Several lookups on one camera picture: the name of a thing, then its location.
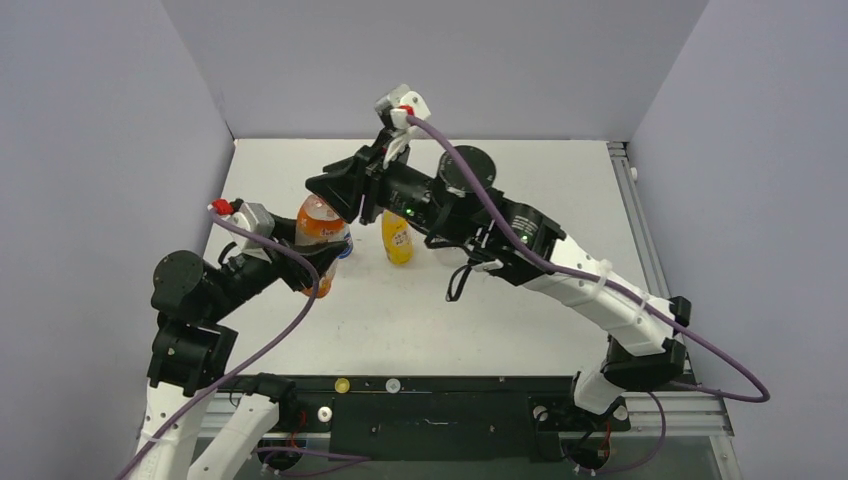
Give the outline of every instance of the yellow bottle cap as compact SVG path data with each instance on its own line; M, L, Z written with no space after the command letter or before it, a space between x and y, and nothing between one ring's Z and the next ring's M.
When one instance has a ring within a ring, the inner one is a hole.
M350 391L350 381L344 377L336 380L336 392L347 393Z

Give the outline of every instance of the blue label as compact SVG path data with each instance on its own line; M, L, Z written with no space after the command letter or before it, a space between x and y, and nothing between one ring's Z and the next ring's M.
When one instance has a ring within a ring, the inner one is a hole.
M347 258L353 252L353 238L350 236L350 232L345 234L345 242L347 242L347 248L339 255L339 258Z

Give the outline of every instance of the yellow drink bottle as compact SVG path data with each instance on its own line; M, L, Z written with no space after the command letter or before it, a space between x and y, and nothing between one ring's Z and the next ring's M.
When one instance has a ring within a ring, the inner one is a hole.
M395 265L403 265L412 259L412 236L409 223L392 212L383 212L383 246L386 256Z

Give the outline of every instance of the tabletop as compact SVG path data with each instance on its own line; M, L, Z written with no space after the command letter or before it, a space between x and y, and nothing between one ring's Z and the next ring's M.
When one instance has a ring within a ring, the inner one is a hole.
M353 155L367 140L242 139L222 197L258 202L293 218L309 194L306 178ZM646 288L605 142L457 140L486 151L495 188L533 205L591 255ZM441 148L414 140L410 166L433 176ZM453 268L413 232L415 256L386 258L379 224L351 225L353 253L340 260L327 297L303 323L244 373L290 375L572 375L604 356L606 334L544 295L472 273L462 298L445 302ZM213 227L204 258L215 264L229 233ZM221 324L239 332L229 367L288 325L306 297L276 282Z

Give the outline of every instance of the wall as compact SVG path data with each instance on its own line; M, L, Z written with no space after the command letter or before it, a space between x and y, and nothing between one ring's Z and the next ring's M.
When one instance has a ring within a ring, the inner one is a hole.
M712 0L630 145L693 327L774 400L729 402L747 480L844 478L848 3ZM751 391L695 351L701 378Z
M155 0L0 2L0 465L111 478L134 446L151 274L198 248L232 141Z
M163 0L240 137L376 134L421 92L455 138L630 139L707 0Z

